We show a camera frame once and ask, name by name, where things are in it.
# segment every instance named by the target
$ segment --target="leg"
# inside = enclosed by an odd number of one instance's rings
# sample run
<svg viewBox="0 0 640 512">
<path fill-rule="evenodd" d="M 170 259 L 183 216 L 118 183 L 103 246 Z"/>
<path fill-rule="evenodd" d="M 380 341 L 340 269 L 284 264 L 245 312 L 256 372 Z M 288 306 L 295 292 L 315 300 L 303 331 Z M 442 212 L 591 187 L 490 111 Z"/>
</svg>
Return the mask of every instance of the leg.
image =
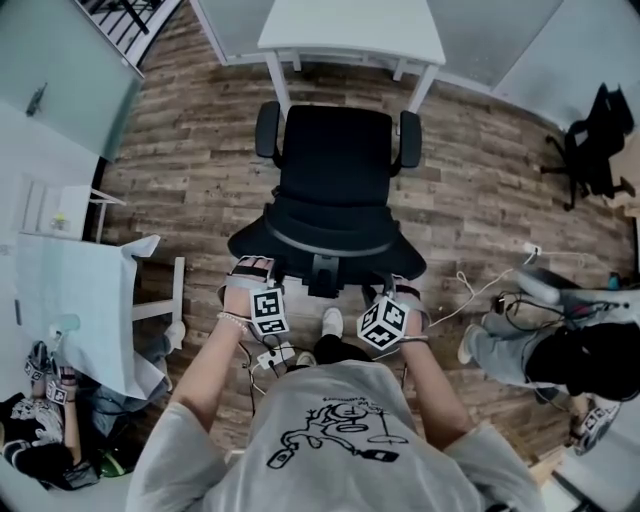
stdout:
<svg viewBox="0 0 640 512">
<path fill-rule="evenodd" d="M 367 353 L 354 345 L 342 342 L 344 322 L 338 308 L 329 308 L 322 317 L 322 338 L 313 348 L 318 364 L 332 364 L 353 359 L 371 362 Z"/>
<path fill-rule="evenodd" d="M 416 84 L 416 88 L 413 90 L 411 99 L 409 100 L 409 106 L 407 107 L 409 112 L 413 112 L 414 114 L 418 112 L 418 108 L 422 105 L 424 97 L 427 95 L 427 91 L 429 90 L 429 87 L 431 87 L 431 83 L 436 77 L 437 72 L 438 66 L 434 64 L 427 64 L 425 66 L 424 71 L 422 72 L 422 75 L 420 75 L 420 79 Z"/>
<path fill-rule="evenodd" d="M 544 336 L 546 335 L 524 334 L 518 339 L 505 340 L 491 336 L 480 326 L 471 325 L 464 335 L 460 352 L 464 348 L 480 368 L 499 382 L 539 387 L 538 383 L 530 382 L 524 369 L 531 353 Z"/>
<path fill-rule="evenodd" d="M 521 330 L 509 323 L 505 315 L 499 315 L 493 311 L 484 315 L 481 323 L 484 330 L 496 338 L 515 340 L 522 337 L 523 334 Z M 534 327 L 529 322 L 522 320 L 514 321 L 514 323 L 523 329 Z"/>
<path fill-rule="evenodd" d="M 293 55 L 293 70 L 295 72 L 302 71 L 302 64 L 300 63 L 300 54 L 298 53 L 298 50 L 292 49 L 291 53 Z"/>
<path fill-rule="evenodd" d="M 280 109 L 282 110 L 282 116 L 287 119 L 287 114 L 291 108 L 291 99 L 289 98 L 289 91 L 287 90 L 287 83 L 284 80 L 284 73 L 282 72 L 282 64 L 275 51 L 268 52 L 266 54 L 267 66 L 269 68 L 269 74 L 271 75 L 271 81 L 273 82 L 273 88 L 276 91 L 276 96 L 280 102 Z"/>
<path fill-rule="evenodd" d="M 313 348 L 318 364 L 333 364 L 352 359 L 354 361 L 371 362 L 367 353 L 355 345 L 344 343 L 333 334 L 327 334 L 320 338 Z"/>
<path fill-rule="evenodd" d="M 399 82 L 402 80 L 402 72 L 404 71 L 404 67 L 407 65 L 407 59 L 399 59 L 398 64 L 396 66 L 396 70 L 393 73 L 393 81 Z"/>
</svg>

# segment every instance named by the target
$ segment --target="bracelet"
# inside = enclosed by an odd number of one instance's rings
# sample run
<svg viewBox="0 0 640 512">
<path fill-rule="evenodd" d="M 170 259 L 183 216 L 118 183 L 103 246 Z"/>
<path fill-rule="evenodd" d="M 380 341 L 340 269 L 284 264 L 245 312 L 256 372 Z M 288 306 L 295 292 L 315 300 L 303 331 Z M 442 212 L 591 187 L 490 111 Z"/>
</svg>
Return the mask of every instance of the bracelet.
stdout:
<svg viewBox="0 0 640 512">
<path fill-rule="evenodd" d="M 243 334 L 247 334 L 249 329 L 244 325 L 248 320 L 246 318 L 242 318 L 241 316 L 236 316 L 231 313 L 227 313 L 226 311 L 222 311 L 218 313 L 218 319 L 226 318 L 227 320 L 231 320 L 234 324 L 236 324 L 242 330 Z"/>
</svg>

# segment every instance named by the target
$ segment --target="white cloth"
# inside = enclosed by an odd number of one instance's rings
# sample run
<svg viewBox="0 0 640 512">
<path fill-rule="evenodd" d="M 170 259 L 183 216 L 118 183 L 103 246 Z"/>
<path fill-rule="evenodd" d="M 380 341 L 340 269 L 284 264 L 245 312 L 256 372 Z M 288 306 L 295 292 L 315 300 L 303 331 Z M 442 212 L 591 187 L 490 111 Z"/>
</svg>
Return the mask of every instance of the white cloth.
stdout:
<svg viewBox="0 0 640 512">
<path fill-rule="evenodd" d="M 122 247 L 18 235 L 16 289 L 19 317 L 32 340 L 51 350 L 50 328 L 77 315 L 79 328 L 59 347 L 68 364 L 118 393 L 146 398 L 163 373 L 133 350 L 133 287 L 137 264 L 160 237 Z"/>
</svg>

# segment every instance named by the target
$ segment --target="black office chair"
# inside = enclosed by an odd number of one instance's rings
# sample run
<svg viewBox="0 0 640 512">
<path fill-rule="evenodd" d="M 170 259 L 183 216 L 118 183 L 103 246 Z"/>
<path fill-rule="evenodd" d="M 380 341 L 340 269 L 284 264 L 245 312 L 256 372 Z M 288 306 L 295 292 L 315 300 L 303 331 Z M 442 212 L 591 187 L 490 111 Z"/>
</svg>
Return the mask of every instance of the black office chair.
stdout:
<svg viewBox="0 0 640 512">
<path fill-rule="evenodd" d="M 345 284 L 382 276 L 415 279 L 426 269 L 386 206 L 390 178 L 417 167 L 420 118 L 400 117 L 400 149 L 391 162 L 391 117 L 342 107 L 291 107 L 282 154 L 276 144 L 280 105 L 262 105 L 256 153 L 281 169 L 275 201 L 229 240 L 236 257 L 274 258 L 284 275 L 302 278 L 309 295 L 333 298 Z"/>
<path fill-rule="evenodd" d="M 614 186 L 609 167 L 609 158 L 624 148 L 624 138 L 633 127 L 633 116 L 622 91 L 609 92 L 602 84 L 589 117 L 573 123 L 566 133 L 564 150 L 554 137 L 547 136 L 546 141 L 555 145 L 565 165 L 553 169 L 543 167 L 541 172 L 569 175 L 571 201 L 564 205 L 566 211 L 575 208 L 578 185 L 582 197 L 589 195 L 589 188 L 592 194 L 610 199 L 622 191 L 635 197 L 635 189 L 624 178 L 620 179 L 620 185 Z"/>
</svg>

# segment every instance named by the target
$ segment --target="wooden floor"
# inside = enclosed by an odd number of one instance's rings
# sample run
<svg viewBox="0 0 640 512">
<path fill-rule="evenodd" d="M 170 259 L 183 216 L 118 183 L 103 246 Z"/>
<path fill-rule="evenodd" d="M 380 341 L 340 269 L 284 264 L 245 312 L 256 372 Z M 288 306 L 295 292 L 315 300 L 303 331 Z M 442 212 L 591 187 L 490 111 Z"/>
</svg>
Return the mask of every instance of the wooden floor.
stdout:
<svg viewBox="0 0 640 512">
<path fill-rule="evenodd" d="M 184 350 L 169 358 L 174 382 L 215 324 L 216 289 L 232 258 L 227 239 L 256 219 L 270 201 L 278 170 L 253 152 L 258 109 L 275 98 L 264 65 L 222 67 L 188 2 L 158 37 L 142 65 L 145 85 L 130 116 L 117 161 L 105 173 L 102 190 L 127 201 L 109 209 L 104 239 L 122 244 L 157 233 L 162 242 L 141 270 L 139 297 L 167 298 L 175 256 L 186 256 Z M 382 70 L 305 64 L 285 70 L 294 102 L 347 105 L 397 115 L 415 79 L 398 84 Z M 469 297 L 456 280 L 463 271 L 479 289 L 523 262 L 530 241 L 546 252 L 585 252 L 541 258 L 541 264 L 583 285 L 606 285 L 607 268 L 632 269 L 630 223 L 599 199 L 580 201 L 565 213 L 567 182 L 540 175 L 558 157 L 544 138 L 556 130 L 526 112 L 450 85 L 435 82 L 419 112 L 423 127 L 420 168 L 392 182 L 389 204 L 402 230 L 427 260 L 418 280 L 432 318 L 440 318 Z M 492 291 L 512 288 L 508 280 Z M 567 436 L 567 415 L 535 403 L 530 391 L 500 385 L 475 368 L 463 369 L 455 351 L 465 327 L 489 309 L 484 294 L 462 314 L 429 335 L 442 366 L 477 419 L 493 421 L 529 462 Z M 354 338 L 363 304 L 359 291 L 336 301 Z M 311 346 L 329 301 L 306 296 L 287 281 L 286 307 L 295 344 Z M 262 352 L 249 343 L 254 355 Z M 403 362 L 383 359 L 398 376 Z M 238 351 L 213 435 L 226 448 L 242 447 L 251 421 L 249 380 Z M 268 387 L 270 373 L 256 372 Z M 415 410 L 410 379 L 407 399 Z M 153 425 L 163 404 L 153 406 L 142 428 Z"/>
</svg>

